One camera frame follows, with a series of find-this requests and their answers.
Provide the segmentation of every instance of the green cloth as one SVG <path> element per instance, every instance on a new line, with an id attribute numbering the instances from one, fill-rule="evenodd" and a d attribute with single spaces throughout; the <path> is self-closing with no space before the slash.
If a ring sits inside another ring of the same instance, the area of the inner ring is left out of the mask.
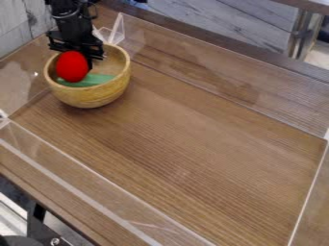
<path id="1" fill-rule="evenodd" d="M 115 75 L 92 74 L 88 73 L 80 82 L 70 83 L 64 79 L 58 78 L 56 82 L 68 87 L 90 87 L 104 84 L 107 81 L 112 80 Z"/>

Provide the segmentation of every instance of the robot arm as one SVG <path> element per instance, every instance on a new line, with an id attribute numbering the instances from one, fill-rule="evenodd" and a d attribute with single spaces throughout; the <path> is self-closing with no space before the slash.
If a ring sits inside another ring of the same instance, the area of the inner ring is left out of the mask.
<path id="1" fill-rule="evenodd" d="M 60 52 L 76 50 L 87 58 L 88 68 L 92 59 L 103 60 L 103 42 L 92 35 L 91 16 L 87 0 L 46 0 L 51 5 L 51 16 L 55 19 L 58 31 L 48 31 L 50 49 Z"/>

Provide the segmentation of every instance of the wooden bowl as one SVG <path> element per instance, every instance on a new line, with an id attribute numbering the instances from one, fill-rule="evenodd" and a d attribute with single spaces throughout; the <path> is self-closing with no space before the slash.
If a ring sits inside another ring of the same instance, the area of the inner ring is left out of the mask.
<path id="1" fill-rule="evenodd" d="M 91 109 L 111 103 L 123 93 L 130 81 L 130 57 L 115 45 L 104 45 L 107 58 L 94 60 L 94 74 L 108 74 L 115 77 L 102 85 L 90 87 L 68 87 L 56 82 L 55 65 L 60 54 L 54 55 L 46 65 L 44 74 L 55 97 L 66 104 Z"/>

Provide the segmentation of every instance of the green sponge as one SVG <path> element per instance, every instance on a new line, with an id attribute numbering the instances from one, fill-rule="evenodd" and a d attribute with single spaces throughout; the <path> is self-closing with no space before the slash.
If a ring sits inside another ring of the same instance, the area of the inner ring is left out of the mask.
<path id="1" fill-rule="evenodd" d="M 90 87 L 104 84 L 107 81 L 112 80 L 115 75 L 92 74 L 88 73 L 80 82 L 70 83 L 64 79 L 58 78 L 56 82 L 68 87 Z"/>

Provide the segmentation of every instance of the red ball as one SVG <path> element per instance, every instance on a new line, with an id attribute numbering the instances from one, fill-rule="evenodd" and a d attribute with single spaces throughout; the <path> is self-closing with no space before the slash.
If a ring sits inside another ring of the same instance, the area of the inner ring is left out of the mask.
<path id="1" fill-rule="evenodd" d="M 87 59 L 78 51 L 64 52 L 56 62 L 56 75 L 67 82 L 83 80 L 88 72 Z"/>

